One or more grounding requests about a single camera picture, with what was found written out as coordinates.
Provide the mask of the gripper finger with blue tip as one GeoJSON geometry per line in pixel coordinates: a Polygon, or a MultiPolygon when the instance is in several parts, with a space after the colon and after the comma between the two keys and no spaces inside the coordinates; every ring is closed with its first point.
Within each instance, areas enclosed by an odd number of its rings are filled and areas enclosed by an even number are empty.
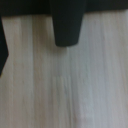
{"type": "Polygon", "coordinates": [[[4,35],[2,20],[0,18],[0,75],[8,58],[8,48],[4,35]]]}

